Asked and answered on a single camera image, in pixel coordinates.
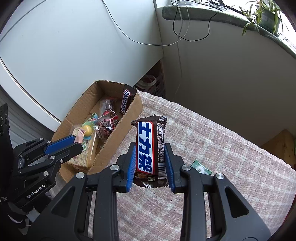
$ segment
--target barcode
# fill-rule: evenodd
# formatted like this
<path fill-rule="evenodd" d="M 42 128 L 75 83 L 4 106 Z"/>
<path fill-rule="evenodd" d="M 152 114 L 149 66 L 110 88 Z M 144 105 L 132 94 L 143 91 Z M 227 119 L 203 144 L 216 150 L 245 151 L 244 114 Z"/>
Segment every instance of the barcode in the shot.
<path fill-rule="evenodd" d="M 166 172 L 165 172 L 165 163 L 159 162 L 158 163 L 158 179 L 164 179 L 166 178 Z"/>

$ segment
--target chocolate bar wrapper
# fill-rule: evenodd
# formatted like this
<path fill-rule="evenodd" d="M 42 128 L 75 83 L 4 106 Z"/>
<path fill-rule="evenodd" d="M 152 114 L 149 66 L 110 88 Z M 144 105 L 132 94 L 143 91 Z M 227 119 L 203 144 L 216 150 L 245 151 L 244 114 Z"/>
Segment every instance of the chocolate bar wrapper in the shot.
<path fill-rule="evenodd" d="M 120 107 L 120 113 L 125 114 L 127 109 L 129 108 L 134 96 L 136 95 L 137 90 L 129 85 L 125 85 L 125 88 L 123 90 L 123 97 Z"/>
<path fill-rule="evenodd" d="M 136 171 L 133 182 L 141 187 L 168 185 L 164 160 L 164 133 L 167 117 L 150 116 L 134 120 L 137 127 Z"/>
<path fill-rule="evenodd" d="M 112 114 L 109 111 L 105 111 L 99 118 L 89 120 L 104 143 L 118 124 L 118 115 L 113 115 L 113 117 L 111 117 L 111 115 Z"/>
<path fill-rule="evenodd" d="M 115 102 L 118 99 L 116 98 L 104 98 L 100 100 L 100 107 L 99 107 L 99 116 L 104 115 L 106 112 L 109 112 L 111 119 L 118 119 L 118 115 L 115 112 Z"/>

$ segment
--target green leaves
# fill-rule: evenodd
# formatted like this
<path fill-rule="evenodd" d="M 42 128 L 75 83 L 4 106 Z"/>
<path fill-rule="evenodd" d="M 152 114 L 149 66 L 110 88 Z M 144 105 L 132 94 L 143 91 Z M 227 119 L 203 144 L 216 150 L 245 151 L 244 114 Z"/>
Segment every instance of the green leaves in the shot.
<path fill-rule="evenodd" d="M 252 25 L 252 23 L 247 23 L 247 24 L 244 26 L 244 28 L 243 28 L 243 30 L 242 30 L 242 35 L 246 35 L 247 27 L 248 27 L 250 24 Z"/>
<path fill-rule="evenodd" d="M 241 7 L 239 7 L 241 9 L 243 15 L 250 21 L 250 23 L 247 23 L 244 26 L 243 33 L 242 34 L 243 35 L 246 34 L 247 27 L 250 24 L 252 24 L 255 29 L 259 30 L 258 29 L 258 26 L 259 26 L 259 24 L 261 22 L 261 16 L 262 16 L 262 13 L 264 13 L 265 11 L 270 11 L 270 12 L 274 13 L 274 29 L 273 29 L 273 34 L 275 34 L 276 33 L 276 30 L 277 30 L 278 21 L 279 21 L 278 11 L 279 11 L 279 14 L 281 12 L 281 9 L 276 4 L 276 2 L 274 0 L 268 0 L 268 4 L 266 4 L 263 0 L 259 0 L 259 1 L 249 1 L 247 3 L 250 3 L 250 2 L 257 3 L 259 5 L 259 9 L 256 9 L 255 12 L 252 14 L 251 11 L 252 11 L 253 4 L 251 4 L 249 10 L 244 10 Z"/>
<path fill-rule="evenodd" d="M 274 4 L 274 33 L 276 32 L 276 27 L 277 27 L 277 24 L 278 24 L 278 17 L 277 17 L 277 8 L 276 8 L 276 4 Z"/>
<path fill-rule="evenodd" d="M 249 15 L 251 16 L 251 10 L 252 10 L 253 4 L 250 6 Z"/>
<path fill-rule="evenodd" d="M 281 21 L 281 29 L 282 29 L 282 35 L 284 37 L 284 26 L 283 26 L 283 21 Z"/>

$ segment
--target cable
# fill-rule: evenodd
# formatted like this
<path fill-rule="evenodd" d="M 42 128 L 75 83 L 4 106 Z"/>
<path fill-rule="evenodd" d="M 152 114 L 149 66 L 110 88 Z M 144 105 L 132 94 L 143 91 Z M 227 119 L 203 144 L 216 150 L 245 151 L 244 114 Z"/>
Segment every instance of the cable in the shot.
<path fill-rule="evenodd" d="M 192 1 L 192 0 L 186 0 L 187 2 L 193 2 L 193 3 L 196 3 L 196 4 L 200 4 L 200 5 L 204 5 L 204 6 L 206 6 L 206 7 L 212 7 L 213 9 L 217 9 L 217 10 L 220 10 L 220 11 L 222 11 L 223 12 L 223 10 L 221 10 L 221 8 L 220 7 L 215 7 L 215 6 L 210 6 L 210 5 L 208 5 L 208 4 L 204 4 L 204 3 L 200 3 L 200 2 L 195 2 L 195 1 Z"/>
<path fill-rule="evenodd" d="M 176 41 L 176 42 L 174 42 L 174 43 L 172 43 L 172 44 L 167 44 L 167 45 L 162 45 L 162 44 L 146 44 L 146 43 L 141 43 L 141 42 L 135 41 L 135 40 L 131 39 L 129 36 L 127 36 L 127 35 L 121 30 L 121 28 L 118 26 L 118 24 L 115 22 L 114 18 L 112 17 L 112 15 L 111 15 L 111 13 L 110 13 L 110 11 L 109 11 L 109 8 L 107 7 L 107 5 L 106 5 L 106 3 L 104 2 L 104 0 L 101 0 L 101 1 L 103 2 L 103 4 L 105 5 L 105 7 L 107 8 L 110 17 L 112 18 L 112 20 L 113 20 L 113 22 L 115 23 L 115 25 L 119 28 L 119 30 L 124 34 L 124 36 L 126 36 L 128 39 L 130 39 L 131 41 L 133 41 L 133 42 L 135 42 L 135 43 L 143 44 L 143 45 L 150 45 L 150 46 L 171 46 L 171 45 L 173 45 L 173 44 L 179 42 L 180 40 L 182 40 L 182 39 L 185 37 L 185 35 L 187 34 L 187 32 L 188 32 L 189 24 L 190 24 L 190 20 L 189 20 L 189 11 L 188 11 L 188 7 L 187 7 L 187 5 L 185 4 L 185 5 L 186 5 L 186 9 L 187 9 L 187 14 L 188 14 L 188 28 L 187 28 L 186 33 L 184 34 L 184 36 L 181 37 L 178 41 Z"/>
<path fill-rule="evenodd" d="M 177 4 L 177 8 L 178 8 L 178 10 L 179 10 L 179 13 L 181 13 L 181 10 L 180 10 L 180 7 L 179 7 L 178 4 Z M 177 40 L 179 40 L 179 36 L 180 36 L 181 30 L 182 30 L 182 25 L 181 25 L 180 32 L 179 32 L 179 35 L 178 35 L 178 39 L 177 39 Z M 180 57 L 180 50 L 179 50 L 179 41 L 177 42 L 177 51 L 178 51 L 178 60 L 179 60 L 179 67 L 180 67 L 180 73 L 181 73 L 181 81 L 179 82 L 179 85 L 178 85 L 178 87 L 177 87 L 177 90 L 175 91 L 175 94 L 174 94 L 174 97 L 173 97 L 173 101 L 174 101 L 175 96 L 176 96 L 176 94 L 177 94 L 177 92 L 178 92 L 178 90 L 179 90 L 179 87 L 180 87 L 180 85 L 181 85 L 181 82 L 183 81 L 183 71 L 182 71 L 182 64 L 181 64 L 181 57 Z"/>
<path fill-rule="evenodd" d="M 206 37 L 208 37 L 209 36 L 209 34 L 210 34 L 210 22 L 211 22 L 211 19 L 216 15 L 218 13 L 218 11 L 209 19 L 209 24 L 208 24 L 208 29 L 209 29 L 209 31 L 208 31 L 208 34 L 205 36 L 205 37 L 203 37 L 203 38 L 201 38 L 201 39 L 196 39 L 196 40 L 189 40 L 189 39 L 186 39 L 186 38 L 183 38 L 184 40 L 186 40 L 186 41 L 189 41 L 189 42 L 196 42 L 196 41 L 200 41 L 200 40 L 203 40 L 203 39 L 205 39 Z M 174 31 L 174 33 L 176 34 L 176 32 L 175 32 L 175 19 L 176 19 L 176 16 L 177 16 L 177 11 L 176 11 L 176 15 L 175 15 L 175 18 L 174 18 L 174 21 L 173 21 L 173 31 Z"/>

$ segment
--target black cable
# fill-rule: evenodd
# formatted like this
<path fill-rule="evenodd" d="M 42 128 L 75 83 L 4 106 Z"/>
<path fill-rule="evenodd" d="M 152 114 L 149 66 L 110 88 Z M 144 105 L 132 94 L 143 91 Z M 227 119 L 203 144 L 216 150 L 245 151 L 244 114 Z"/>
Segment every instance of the black cable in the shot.
<path fill-rule="evenodd" d="M 174 2 L 172 2 L 172 0 L 171 0 L 171 2 L 172 2 L 172 5 L 174 5 L 174 3 L 175 2 L 181 2 L 181 1 L 183 1 L 183 0 L 176 0 L 176 1 L 174 1 Z M 203 3 L 200 3 L 200 2 L 195 2 L 195 1 L 191 1 L 191 0 L 186 0 L 187 2 L 193 2 L 193 3 L 196 3 L 196 4 L 200 4 L 200 5 L 204 5 L 204 6 L 208 6 L 208 7 L 212 7 L 212 8 L 214 8 L 214 9 L 217 9 L 217 10 L 220 10 L 220 11 L 222 11 L 219 7 L 214 7 L 214 6 L 210 6 L 210 5 L 208 5 L 208 4 L 203 4 Z"/>
<path fill-rule="evenodd" d="M 220 3 L 215 3 L 214 1 L 219 2 L 219 0 L 209 0 L 210 3 L 212 3 L 214 5 L 217 5 L 217 6 L 220 6 Z"/>
<path fill-rule="evenodd" d="M 233 8 L 233 7 L 230 7 L 230 6 L 225 6 L 225 7 L 229 8 L 230 10 L 235 11 L 235 12 L 241 14 L 241 15 L 244 15 L 241 11 L 239 11 L 239 10 Z"/>
<path fill-rule="evenodd" d="M 173 31 L 174 31 L 175 35 L 178 35 L 178 34 L 175 32 L 175 19 L 176 19 L 176 16 L 177 16 L 177 11 L 176 11 L 176 15 L 175 15 L 175 18 L 174 18 L 174 21 L 173 21 Z M 211 19 L 212 19 L 217 13 L 218 13 L 218 12 L 216 12 L 216 13 L 210 18 L 210 20 L 209 20 L 209 24 L 208 24 L 209 32 L 208 32 L 208 34 L 207 34 L 205 37 L 203 37 L 203 38 L 201 38 L 201 39 L 196 39 L 196 40 L 188 40 L 188 39 L 186 39 L 186 38 L 183 38 L 183 39 L 184 39 L 184 40 L 187 40 L 187 41 L 189 41 L 189 42 L 196 42 L 196 41 L 200 41 L 200 40 L 203 40 L 203 39 L 205 39 L 206 37 L 208 37 L 209 34 L 210 34 L 210 22 L 211 22 Z"/>

